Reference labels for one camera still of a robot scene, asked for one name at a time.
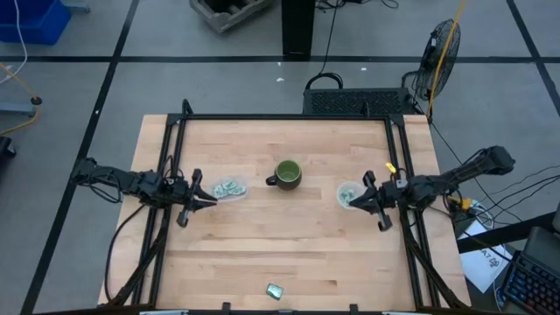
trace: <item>mug handle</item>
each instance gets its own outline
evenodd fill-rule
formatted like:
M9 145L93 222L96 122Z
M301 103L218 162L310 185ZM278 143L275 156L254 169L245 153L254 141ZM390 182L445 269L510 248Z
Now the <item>mug handle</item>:
M269 178L266 178L266 185L268 186L276 186L278 182L278 176L272 175Z

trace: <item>clear plastic bowl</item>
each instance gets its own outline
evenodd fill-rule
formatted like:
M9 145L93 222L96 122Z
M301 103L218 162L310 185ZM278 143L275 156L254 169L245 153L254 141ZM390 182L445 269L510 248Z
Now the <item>clear plastic bowl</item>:
M242 175L232 175L232 176L226 176L226 177L221 178L220 180L211 184L208 187L208 193L210 193L212 196L216 197L214 195L214 188L216 188L216 186L220 186L220 185L225 184L225 183L230 182L230 181L234 181L235 183L237 183L238 186L244 186L246 188L245 193L240 194L240 195L229 195L229 196L222 197L222 198L216 198L218 200L218 203L234 202L234 201L242 200L243 198L245 198L249 195L249 186L248 186L249 181Z
M354 199L360 197L366 191L366 187L364 185L360 184L360 183L352 182L352 181L347 181L347 182L344 182L344 183L340 184L339 189L336 190L336 200L339 201L339 204L343 208L348 209L348 210L352 210L352 209L355 209L355 208L353 206L347 205L340 198L340 195L343 192L348 192L350 190L354 191L354 198L353 198L353 200L354 200Z

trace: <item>small green package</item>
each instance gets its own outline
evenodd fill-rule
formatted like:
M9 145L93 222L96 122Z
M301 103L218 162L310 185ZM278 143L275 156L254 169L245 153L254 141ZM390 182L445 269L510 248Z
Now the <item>small green package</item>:
M269 284L269 287L266 289L266 294L270 295L276 301L280 300L283 292L284 289L274 284Z

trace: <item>black metal frame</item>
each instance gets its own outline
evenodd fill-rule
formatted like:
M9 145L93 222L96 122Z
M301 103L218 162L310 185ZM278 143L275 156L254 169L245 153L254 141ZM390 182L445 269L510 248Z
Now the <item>black metal frame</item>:
M479 249L487 249L501 244L524 240L529 237L531 228L541 227L551 233L557 233L552 226L557 212L546 213L533 219L508 225L506 227L489 230L482 234L476 234L476 237L466 237L457 241L458 252L467 253Z
M259 114L250 114L250 115L237 115L237 114L225 114L225 115L215 115L215 114L194 114L191 110L188 103L183 104L183 113L181 114L169 114L167 116L165 130L164 130L164 139L159 155L159 162L157 170L160 173L165 171L165 160L169 153L169 146L172 137L172 131L174 127L178 126L178 136L177 141L175 143L175 151L173 152L173 165L171 166L171 175L177 175L177 171L179 168L179 160L181 155L182 143L184 139L184 135L186 132L186 125L187 122L190 120L353 120L353 121L377 121L383 122L385 125L385 131L387 134L387 141L388 141L388 151L389 151L389 158L390 162L395 166L399 167L399 161L397 158L397 148L395 143L395 138L393 135L393 125L397 127L401 146L402 146L402 157L405 163L405 168L407 171L407 176L413 176L414 170L412 165L412 158L410 156L410 148L408 143L408 138L406 134L406 129L404 126L404 119L403 115L389 115L389 116L367 116L367 115L359 115L359 114L349 114L349 115L259 115ZM165 245L167 240L167 232L169 228L169 224L171 221L171 208L167 207L162 209L163 216L161 220L161 226L158 234L164 234L164 237L157 238L158 241L154 241L151 244L151 239L154 233L154 227L156 224L157 213L159 209L151 208L148 214L148 220L146 221L146 228L144 231L144 238L142 244L142 251L140 255L140 261L145 259L154 258L155 254L155 263L154 263L154 270L153 270L153 277L150 285L150 294L149 300L147 304L140 304L141 296L142 296L142 289L144 284L144 272L146 268L141 268L138 266L133 276L127 282L127 285L130 286L130 290L125 290L126 294L120 296L120 300L118 301L117 305L104 305L97 309L90 309L90 310L76 310L76 311L64 311L64 312L57 312L61 314L96 314L96 313L120 313L120 314L132 314L138 313L138 311L150 311L155 310L157 299L158 299L158 290L159 290L159 283L161 280L161 272L163 268L163 260L165 254ZM399 214L402 226L402 234L403 237L410 236L412 237L410 221L408 216L407 209L403 207L399 207ZM417 259L415 254L413 253L415 250L421 250L423 257L426 259L422 259L419 262L422 265L431 264L431 257L430 257L430 249L428 244L428 238L425 230L424 219L420 213L415 213L415 220L417 220L416 232L418 236L418 243L420 248L406 248L406 256L407 262L409 265L409 276L411 282L411 289L412 295L414 298L414 303L417 311L430 311L434 313L450 313L452 309L441 309L439 303L439 295L436 286L434 285L434 280L432 280L429 276L427 276L428 281L428 288L430 292L430 301L431 307L424 306L423 298L422 298L422 287L420 285L420 278L418 277L418 270L417 270ZM128 297L132 295L131 305L124 306L124 301L128 299ZM381 314L378 311L358 311L358 307L355 304L349 305L349 311L351 314ZM462 313L461 310L452 310L456 313ZM231 311L230 304L224 303L222 310L189 310L190 314L278 314L281 311ZM327 313L327 314L348 314L348 311L294 311L297 314L317 314L317 313Z

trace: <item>black cable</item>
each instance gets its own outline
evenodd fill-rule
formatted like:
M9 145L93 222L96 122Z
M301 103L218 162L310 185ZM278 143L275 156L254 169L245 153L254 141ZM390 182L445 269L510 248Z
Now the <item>black cable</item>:
M410 87L414 91L414 101L416 102L416 105L418 105L418 101L416 98L417 90L418 90L418 71L416 71L416 75L414 76L414 79L412 79L412 83L410 83Z
M476 158L476 156L478 156L478 155L479 155L480 153L482 153L484 150L485 150L485 149L480 149L480 150L474 152L474 154L472 154L465 162L463 162L463 164L467 164L467 163L471 162L471 160L472 160L473 158Z
M99 171L103 171L105 170L106 167L100 167L98 169L93 170L91 173L89 173L89 175L87 175L87 187L89 187L89 189L91 189L92 192L94 192L94 194L98 195L99 197L101 197L103 200L113 203L113 204L117 204L123 201L123 194L121 193L121 182L119 181L119 179L115 176L115 174L113 173L109 173L107 175L105 174L100 174L100 175L94 175L96 172ZM108 179L113 179L116 182L116 197L115 196L111 196L108 192L102 190L99 187L94 186L94 184L91 183L92 179L96 179L99 178L101 176L107 176Z
M509 258L505 257L504 255L498 253L498 251L496 249L492 248L492 246L490 246L489 244L487 244L487 243L477 239L476 237L468 234L466 231L464 231L463 233L465 233L468 237L470 237L473 241L477 242L478 244L486 247L487 249L492 250L497 256L501 257L503 260L507 261L508 263L512 262L511 259L509 259Z
M445 215L447 215L450 219L452 219L452 215L451 215L450 213L445 212L444 210L437 209L437 208L435 208L435 207L433 207L433 206L428 206L428 208L431 208L431 209L433 209L433 210L439 211L440 213L445 214ZM505 224L505 225L508 224L508 223L504 223L504 222L498 222L498 221L496 221L496 220L493 220L493 222L494 222L494 223Z
M414 82L417 80L417 78L418 78L418 72L416 72L416 74L415 74L415 76L414 76L414 79L412 80L412 84L414 84ZM422 107L421 107L420 104L418 103L417 96L416 96L416 90L415 90L415 93L412 95L412 107L413 107L414 109L418 109L418 111L419 111L420 113L422 113L424 116L426 116L426 114L425 114L424 111L422 110ZM451 148L451 146L447 143L447 141L446 141L446 140L442 137L442 135L439 133L439 130L437 129L436 125L434 125L433 122L430 122L430 124L432 124L432 125L434 126L434 129L436 129L436 132L437 132L437 134L439 135L439 137L441 137L441 139L445 142L445 144L447 145L447 148L449 148L449 150L451 151L451 153L453 153L453 155L454 155L455 158L459 161L459 163L462 164L461 161L459 160L459 158L457 157L457 155L455 154L455 152L453 151L453 149ZM481 153L482 151L483 151L483 149L478 150L475 154L473 154L471 157L469 157L469 158L467 159L467 161L471 160L472 158L474 158L477 154ZM449 186L452 186L453 189L455 189L455 192L457 192L457 194L458 194L458 196L459 196L459 204L462 205L462 204L463 204L463 195L461 194L461 191L459 190L459 188L458 188L458 187L455 187L455 186L453 186L453 185L451 185L450 183L447 183L447 184L448 184ZM447 209L447 211L448 211L449 213L451 213L451 209L450 209L449 203L448 203L448 201L447 201L447 195L445 195L445 194L443 195L443 202L444 202L444 206L445 206L445 208ZM431 208L434 209L434 210L438 210L438 211L440 211L440 212L442 212L442 213L445 213L443 210L436 209L436 208L434 208L434 207L432 207L432 206L428 206L428 207L431 207Z
M479 211L478 213L469 212L469 213L466 213L466 216L467 216L467 217L474 218L476 221L478 221L478 222L479 222L480 224L482 224L482 225L485 225L488 221L493 222L493 223L494 223L493 226L494 226L496 223L502 224L502 225L504 225L504 226L508 226L508 225L511 224L511 223L506 223L506 222L497 221L497 220L491 215L491 213L490 213L490 215L487 214L485 217L483 217L482 214L486 214L486 213L487 213L487 211L486 211L487 209L483 210L482 208L478 207L477 210Z
M452 185L451 183L446 183L446 184L447 184L448 186L452 187L452 188L455 190L455 193L457 193L457 195L458 195L459 203L462 204L462 203L463 203L463 194L459 191L459 188L456 187L455 185ZM443 195L442 195L443 200L444 200L445 208L447 209L447 211L449 211L449 213L451 213L451 209L449 208L449 204L447 204L446 201L447 201L447 197L450 196L450 195L451 195L451 194L443 194ZM432 207L432 206L428 206L428 207L431 207L431 208L434 209L434 210L438 210L438 211L443 212L443 210L436 209L436 208L434 208L434 207ZM425 211L425 210L426 210L426 208L420 209L420 210L419 210L419 211L420 211L420 215L424 215L424 211ZM410 224L410 225L409 225L409 228L414 227L416 224L417 224L417 220L415 220L412 224Z
M314 77L310 78L307 81L307 84L305 85L306 90L310 89L312 87L313 82L316 81L317 79L320 79L320 78L333 79L337 82L337 84L339 85L339 88L344 87L344 82L342 80L342 77L340 77L336 73L323 73L323 71L325 71L326 61L328 60L329 50L331 49L331 39L333 38L334 21L336 20L336 12L338 11L338 8L341 7L342 5L344 5L345 3L346 3L346 0L337 0L336 5L334 5L334 6L330 3L328 3L328 5L331 5L332 8L334 9L334 13L332 14L331 30L329 31L329 39L328 39L327 44L326 44L326 52L325 52L325 58L323 59L323 66L321 67L321 71L319 71L317 75L315 75Z
M119 233L121 233L121 230L123 229L123 227L132 219L134 218L139 212L140 210L142 210L145 207L145 205L141 205L135 212L133 212L128 218L126 218L121 225L118 227L118 229L115 231L115 234L113 234L113 238L111 239L111 243L108 245L108 253L107 253L107 260L105 261L105 281L103 282L103 289L105 290L105 298L107 298L107 301L110 301L111 295L109 294L109 268L111 265L111 255L113 254L113 246L115 246L115 240L116 237L119 235Z
M534 172L534 173L532 173L532 174L529 174L529 175L525 176L522 180L520 180L520 181L518 181L518 182L515 182L515 183L513 183L512 185L509 185L509 186L507 186L507 187L504 188L504 189L501 189L501 190L499 190L499 191L497 191L497 192L490 192L490 194L493 195L493 194L496 194L496 193L503 193L503 192L505 192L507 189L509 189L509 188L511 188L511 187L513 187L513 186L522 184L525 180L527 180L527 179L529 179L529 178L532 178L533 176L536 176L536 175L538 175L538 174L540 174L540 173L542 173L542 172L545 172L545 171L551 170L551 169L555 169L555 168L558 168L558 167L560 167L560 165L553 165L553 166L545 167L545 168L541 169L540 171L537 171L537 172Z
M525 187L525 188L523 188L523 189L521 189L521 190L519 190L519 191L517 191L517 192L510 193L508 196L506 196L506 197L500 199L500 201L498 201L498 203L501 203L502 201L504 201L504 200L506 200L506 199L508 199L508 198L511 198L511 197L515 196L516 194L518 194L518 193L522 193L522 192L528 190L529 188L532 188L532 187L534 187L534 186L537 186L537 185L541 184L542 182L545 182L545 181L551 180L551 179L554 179L554 180L550 181L549 183L546 183L546 184L542 185L542 186L539 187L537 190L535 190L534 192L532 192L529 196L526 196L525 198L519 200L518 202L514 203L514 204L511 205L511 206L508 206L508 207L505 208L505 209L502 208L502 210L507 211L509 208L514 207L514 206L517 206L517 205L519 205L521 202L523 202L525 199L527 199L527 198L533 196L535 193L537 193L538 191L540 191L541 189L543 189L545 186L548 186L548 185L554 183L555 181L559 180L559 179L560 179L560 175L556 175L556 176L553 176L553 177L545 178L545 179L543 179L543 180L541 180L541 181L539 181L539 182L536 182L536 183L534 183L533 185L530 185L530 186L528 186L528 187ZM492 208L494 208L494 206L489 207L487 210L481 212L480 214L485 214L486 212L490 211ZM494 218L497 218L498 215L500 215L502 212L499 212L499 214L495 215Z
M447 146L447 149L449 149L449 151L451 152L451 154L453 154L453 156L457 159L457 161L458 161L460 164L463 164L463 162L461 162L461 159L457 156L457 154L456 154L455 151L452 149L452 147L447 143L447 141L445 140L445 138L441 135L441 133L440 133L439 130L438 130L438 127L436 126L436 124L435 124L434 122L431 122L431 125L434 127L434 130L437 132L437 134L439 135L439 137L442 139L442 141L444 142L444 144ZM498 205L500 202L495 202L495 201L492 199L492 197L490 197L490 195L489 195L488 192L482 187L482 185L480 184L480 182L479 182L478 179L475 178L474 181L475 181L476 184L479 186L480 190L487 196L487 198L488 198L490 201L492 201L493 206L491 206L490 208L498 207L500 210L504 210L504 208L502 208L501 206ZM522 220L519 216L517 216L516 214L511 213L511 212L509 212L509 211L507 211L507 210L505 210L505 212L506 212L507 214L510 214L511 216L515 217L519 222L523 222L523 220Z
M531 193L529 196L526 196L526 197L522 198L521 200L515 202L513 205L508 206L508 207L506 207L504 210L498 212L498 214L496 214L496 215L494 216L494 218L497 218L498 216L500 216L500 214L502 214L504 211L506 211L506 210L508 210L508 209L510 209L510 208L512 208L512 207L515 207L515 206L519 205L519 204L522 203L524 200L533 197L533 195L536 194L538 191L540 191L540 190L543 189L544 187L546 187L546 186L548 186L548 185L554 183L555 181L557 181L557 180L559 180L559 179L560 179L560 177L558 177L558 178L556 178L556 179L554 179L554 180L552 180L552 181L550 181L550 182L548 182L548 183L546 183L546 184L540 186L537 190L535 190L535 191L534 191L533 193Z
M445 209L447 209L447 211L449 211L449 213L452 213L452 210L451 210L451 208L450 208L450 206L449 206L448 199L447 199L446 197L443 197L443 202L444 202ZM430 208L432 208L432 209L434 209L434 210L438 210L438 211L444 213L443 210L436 209L436 208L434 208L433 206L430 206ZM486 221L484 221L484 222L481 221L482 219L487 219L486 217L482 217L482 216L481 216L481 215L484 214L484 213L485 213L485 212L481 212L481 213L472 213L472 212L464 213L465 216L467 216L467 219L463 219L463 220L454 220L454 221L453 221L453 224L459 223L459 222L461 222L461 221L466 221L466 220L470 220L470 219L475 219L475 220L477 220L478 222L480 222L480 224L484 225L484 224L486 224L488 221L490 221L490 220L486 220ZM509 223L500 222L500 221L495 220L494 218L492 218L491 221L494 222L494 223L499 223L499 224L503 224L503 225L509 225Z
M390 9L398 9L400 5L396 0L381 0L381 2Z
M346 3L346 1L344 1L344 0L336 0L336 6L334 8L334 13L332 14L331 30L329 31L329 40L326 43L325 59L323 59L323 67L321 68L321 71L318 72L318 74L322 74L323 70L325 70L326 60L329 56L329 49L331 48L331 39L333 38L334 21L336 20L336 12L338 11L338 9L340 7L339 6L340 1L342 1L342 3L343 3L342 5L344 5Z
M412 84L414 84L414 82L417 80L418 78L418 73L416 73L416 75L414 76L414 79L412 80ZM422 109L422 107L420 106L420 104L418 103L417 100L417 95L416 95L416 90L415 93L412 95L412 106L414 109L418 109L418 111L420 111L420 113L422 113L424 116L426 116L426 114L424 113L424 110ZM447 143L447 140L445 140L445 138L441 135L441 133L438 130L438 127L433 123L433 121L429 121L429 123L434 127L434 130L437 132L437 134L439 135L439 137L442 139L442 141L445 143L445 145L447 146L447 148L451 151L451 153L453 154L453 156L457 159L457 161L462 165L463 163L461 162L461 160L459 159L459 157L457 156L457 154L455 154L455 151L452 149L452 147ZM477 154L480 154L484 149L480 149L477 152L475 152L474 154L471 155L471 157L469 157L466 162L470 161L472 158L476 157ZM482 190L482 192L486 193L486 191L484 190L484 188L482 188L482 186L480 185L479 181L475 178L474 180L476 180L476 183L479 185L480 189ZM460 196L460 205L463 204L463 198L462 196ZM444 206L447 209L447 211L451 212L451 209L449 208L449 204L447 203L447 197L444 196ZM509 214L513 215L514 217L516 217L519 221L522 221L517 215L508 212Z
M341 0L340 3L337 0L336 4L331 4L331 3L328 2L328 0L318 0L315 3L315 9L320 9L320 10L326 11L326 10L331 10L331 9L342 8L346 4L347 4L346 0Z
M173 167L173 155L169 155L169 157L167 157L164 161L164 168L167 165L167 162L170 162L169 164L169 168L167 169L167 171L165 171L164 173L164 179L184 179L185 178L185 174L183 173L183 170L181 170L180 168L177 169L177 172L179 172L181 175L179 176L175 176L175 177L167 177L167 175L169 175L169 173L172 171L172 167Z
M437 209L437 208L435 208L435 207L433 207L433 206L429 206L429 208L431 208L431 209L433 209L433 210L436 210L436 211L439 211L439 212L442 213L442 214L447 215L450 219L452 218L452 216L451 216L449 213L446 213L444 210ZM466 231L463 232L463 233L465 233L467 236L471 237L473 241L475 241L475 242L477 242L478 244L480 244L480 245L482 245L482 246L484 246L484 247L486 247L486 248L492 250L497 256L499 256L499 257L501 257L502 259L506 260L507 262L511 263L511 259L509 259L509 258L505 257L504 255L498 253L498 251L495 250L494 248L492 248L492 246L490 246L489 244L487 244L487 243L485 243L485 242L483 242L483 241L480 241L480 240L477 239L476 237L474 237L474 236L468 234Z

